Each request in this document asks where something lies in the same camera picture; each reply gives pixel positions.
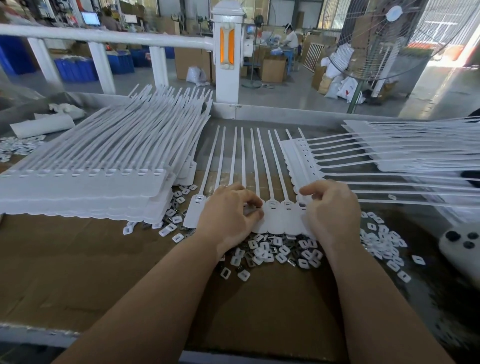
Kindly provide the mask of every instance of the orange light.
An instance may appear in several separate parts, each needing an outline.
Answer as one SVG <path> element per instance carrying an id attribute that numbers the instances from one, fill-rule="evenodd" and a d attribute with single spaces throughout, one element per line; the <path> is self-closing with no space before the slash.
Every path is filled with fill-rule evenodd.
<path id="1" fill-rule="evenodd" d="M 223 63 L 223 58 L 224 58 L 224 55 L 223 55 L 223 51 L 224 51 L 225 47 L 224 47 L 224 44 L 223 44 L 223 29 L 220 28 L 220 64 Z"/>
<path id="2" fill-rule="evenodd" d="M 235 31 L 232 29 L 228 34 L 228 61 L 233 64 L 233 54 L 235 52 Z"/>

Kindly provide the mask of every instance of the worker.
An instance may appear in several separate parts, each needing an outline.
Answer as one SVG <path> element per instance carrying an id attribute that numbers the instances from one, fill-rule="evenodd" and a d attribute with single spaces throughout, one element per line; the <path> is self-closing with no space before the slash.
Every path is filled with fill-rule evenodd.
<path id="1" fill-rule="evenodd" d="M 112 17 L 112 10 L 106 6 L 102 9 L 103 15 L 101 19 L 102 25 L 108 30 L 121 32 L 121 25 Z"/>
<path id="2" fill-rule="evenodd" d="M 335 275 L 350 362 L 454 364 L 360 244 L 360 205 L 348 186 L 324 180 L 299 192 L 313 198 L 308 223 Z M 258 208 L 244 216 L 244 203 Z M 205 203 L 195 234 L 170 250 L 54 363 L 177 363 L 210 275 L 262 219 L 261 206 L 260 197 L 238 183 L 219 187 Z"/>
<path id="3" fill-rule="evenodd" d="M 297 34 L 293 31 L 292 24 L 288 23 L 283 32 L 287 34 L 283 41 L 283 45 L 292 49 L 297 49 L 299 46 L 299 40 Z"/>

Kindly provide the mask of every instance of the white railing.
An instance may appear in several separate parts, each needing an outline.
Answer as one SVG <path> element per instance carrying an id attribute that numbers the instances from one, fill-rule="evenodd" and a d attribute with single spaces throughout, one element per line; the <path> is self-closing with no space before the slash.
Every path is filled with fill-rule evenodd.
<path id="1" fill-rule="evenodd" d="M 0 24 L 0 35 L 26 37 L 47 83 L 57 91 L 63 91 L 63 82 L 43 39 L 68 39 L 88 42 L 102 90 L 104 94 L 110 95 L 115 95 L 116 90 L 103 43 L 142 44 L 149 46 L 155 86 L 168 86 L 167 61 L 164 47 L 214 50 L 213 38 L 151 33 L 125 33 L 108 30 Z"/>

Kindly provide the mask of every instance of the black dot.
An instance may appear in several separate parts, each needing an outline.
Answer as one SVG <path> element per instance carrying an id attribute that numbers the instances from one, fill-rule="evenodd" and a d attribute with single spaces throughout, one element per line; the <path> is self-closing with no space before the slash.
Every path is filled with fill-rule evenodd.
<path id="1" fill-rule="evenodd" d="M 450 230 L 450 231 L 447 231 L 447 233 L 445 234 L 445 237 L 451 242 L 456 242 L 462 236 L 458 232 Z"/>
<path id="2" fill-rule="evenodd" d="M 471 239 L 471 240 L 474 240 L 474 239 L 478 239 L 478 238 L 479 238 L 479 235 L 478 235 L 478 233 L 476 233 L 476 232 L 469 232 L 468 235 L 467 235 L 467 237 L 468 237 L 469 239 Z"/>
<path id="3" fill-rule="evenodd" d="M 473 249 L 473 248 L 475 248 L 475 243 L 474 242 L 469 242 L 467 240 L 466 242 L 463 242 L 463 246 L 467 249 Z"/>

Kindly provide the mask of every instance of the computer monitor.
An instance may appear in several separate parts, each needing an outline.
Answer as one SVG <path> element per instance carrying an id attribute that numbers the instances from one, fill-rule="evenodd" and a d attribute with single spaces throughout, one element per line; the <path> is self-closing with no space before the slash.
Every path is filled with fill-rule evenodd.
<path id="1" fill-rule="evenodd" d="M 124 14 L 123 18 L 125 19 L 126 23 L 134 23 L 134 24 L 138 23 L 136 15 Z"/>
<path id="2" fill-rule="evenodd" d="M 87 25 L 100 26 L 100 20 L 96 12 L 82 12 L 82 18 Z"/>

